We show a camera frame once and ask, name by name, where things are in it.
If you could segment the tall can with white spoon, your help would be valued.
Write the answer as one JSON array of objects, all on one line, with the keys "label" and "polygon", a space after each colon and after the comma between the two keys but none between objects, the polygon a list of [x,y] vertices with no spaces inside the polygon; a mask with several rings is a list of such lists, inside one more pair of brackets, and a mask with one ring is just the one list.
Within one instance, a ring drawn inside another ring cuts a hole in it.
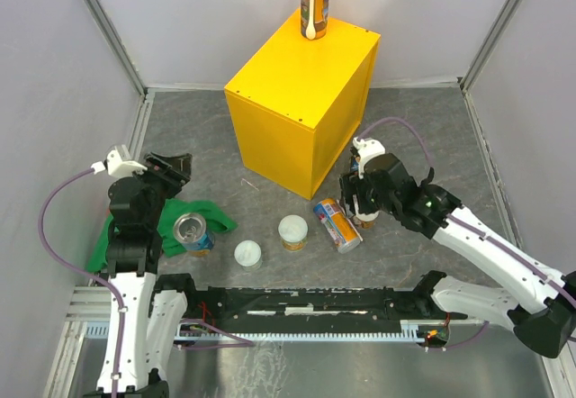
[{"label": "tall can with white spoon", "polygon": [[322,38],[328,28],[329,0],[301,0],[301,34],[314,41]]}]

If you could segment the small can white lid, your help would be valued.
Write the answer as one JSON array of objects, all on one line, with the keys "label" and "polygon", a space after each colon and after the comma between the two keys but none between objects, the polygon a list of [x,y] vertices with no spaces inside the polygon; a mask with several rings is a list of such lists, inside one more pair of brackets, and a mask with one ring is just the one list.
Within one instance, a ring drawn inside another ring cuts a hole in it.
[{"label": "small can white lid", "polygon": [[355,207],[355,213],[353,215],[353,222],[357,227],[362,229],[370,229],[375,225],[380,212],[375,211],[371,213],[363,213],[360,211],[360,207]]}]

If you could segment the blue yellow can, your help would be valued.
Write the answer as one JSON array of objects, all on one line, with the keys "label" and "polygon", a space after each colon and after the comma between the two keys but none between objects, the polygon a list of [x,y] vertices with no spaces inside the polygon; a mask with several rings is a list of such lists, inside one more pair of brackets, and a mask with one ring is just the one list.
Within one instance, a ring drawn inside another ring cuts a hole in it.
[{"label": "blue yellow can", "polygon": [[335,199],[327,198],[318,202],[313,211],[327,229],[339,253],[346,254],[363,241]]}]

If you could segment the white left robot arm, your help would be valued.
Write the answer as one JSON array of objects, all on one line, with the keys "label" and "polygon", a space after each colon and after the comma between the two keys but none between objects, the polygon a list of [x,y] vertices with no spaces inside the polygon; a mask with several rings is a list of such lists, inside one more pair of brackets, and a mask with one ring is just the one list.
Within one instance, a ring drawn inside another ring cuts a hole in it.
[{"label": "white left robot arm", "polygon": [[93,397],[167,397],[167,362],[183,317],[194,314],[199,295],[188,274],[159,275],[158,224],[166,201],[191,177],[192,155],[148,153],[134,161],[113,150],[106,168],[111,222],[106,248],[112,296],[103,366]]}]

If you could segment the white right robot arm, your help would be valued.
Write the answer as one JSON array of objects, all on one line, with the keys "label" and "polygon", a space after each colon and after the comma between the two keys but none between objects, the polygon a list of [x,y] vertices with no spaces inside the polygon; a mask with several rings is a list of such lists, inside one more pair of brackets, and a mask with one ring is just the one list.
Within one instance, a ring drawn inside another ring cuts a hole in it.
[{"label": "white right robot arm", "polygon": [[556,358],[573,341],[575,275],[549,267],[503,239],[429,174],[417,183],[384,150],[351,149],[339,179],[346,210],[366,222],[388,213],[402,227],[451,249],[498,284],[490,289],[442,276],[414,293],[414,310],[433,318],[457,312],[510,330],[536,354]]}]

